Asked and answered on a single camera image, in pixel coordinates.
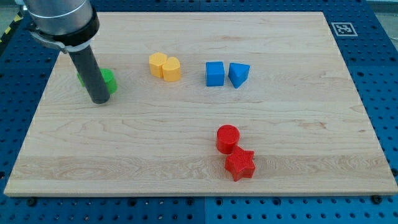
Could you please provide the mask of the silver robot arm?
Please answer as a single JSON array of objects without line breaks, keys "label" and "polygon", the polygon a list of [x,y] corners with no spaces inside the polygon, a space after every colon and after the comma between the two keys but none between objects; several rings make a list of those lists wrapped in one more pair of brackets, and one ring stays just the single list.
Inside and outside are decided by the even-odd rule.
[{"label": "silver robot arm", "polygon": [[32,18],[27,26],[41,45],[65,54],[90,46],[100,22],[90,0],[22,0]]}]

